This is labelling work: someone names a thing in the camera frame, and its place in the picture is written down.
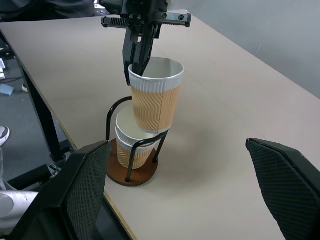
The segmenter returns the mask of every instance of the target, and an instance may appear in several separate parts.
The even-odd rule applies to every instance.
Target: sneaker
[[[28,93],[28,88],[25,84],[22,84],[22,91],[24,91],[25,93]]]
[[[10,129],[6,126],[0,126],[0,147],[5,144],[10,136]]]

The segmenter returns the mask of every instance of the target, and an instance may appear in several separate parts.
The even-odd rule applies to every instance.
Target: paper cup
[[[128,168],[129,162],[130,162],[130,154],[133,146],[121,140],[117,131],[115,131],[115,133],[116,133],[118,161],[122,166],[124,166],[125,168]],[[156,143],[153,143],[152,145],[145,146],[145,147],[138,147],[135,151],[132,169],[141,168],[146,163],[148,157],[150,156],[155,146],[156,146]]]
[[[167,131],[173,122],[184,66],[176,61],[151,57],[143,76],[129,66],[136,124],[147,133]]]
[[[131,146],[135,145],[141,140],[151,139],[157,136],[156,134],[144,132],[140,129],[140,127],[138,127],[135,120],[133,105],[124,107],[120,110],[116,116],[115,126],[115,131],[117,132],[119,138]]]

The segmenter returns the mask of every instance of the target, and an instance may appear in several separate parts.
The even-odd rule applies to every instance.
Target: floor
[[[209,26],[320,98],[320,1],[174,0]],[[20,77],[17,62],[7,62],[7,78]],[[11,129],[3,145],[4,177],[10,180],[51,163],[45,139],[23,80],[0,95],[0,125]],[[57,126],[60,139],[65,139]]]

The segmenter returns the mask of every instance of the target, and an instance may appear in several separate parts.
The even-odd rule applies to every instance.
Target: table
[[[103,140],[109,108],[130,95],[125,31],[103,28],[100,18],[0,29],[72,145]],[[106,178],[105,197],[131,237],[284,239],[246,138],[298,149],[320,169],[320,100],[195,17],[190,28],[163,26],[152,54],[186,71],[153,179],[130,188]]]

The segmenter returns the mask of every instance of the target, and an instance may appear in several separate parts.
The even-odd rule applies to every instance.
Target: round wooden base
[[[133,169],[130,182],[126,182],[128,169],[119,163],[117,155],[117,140],[113,139],[111,141],[111,154],[109,158],[107,175],[112,181],[123,186],[134,187],[144,184],[153,177],[157,170],[158,161],[152,161],[155,154],[156,150],[153,149],[145,164],[138,169]]]

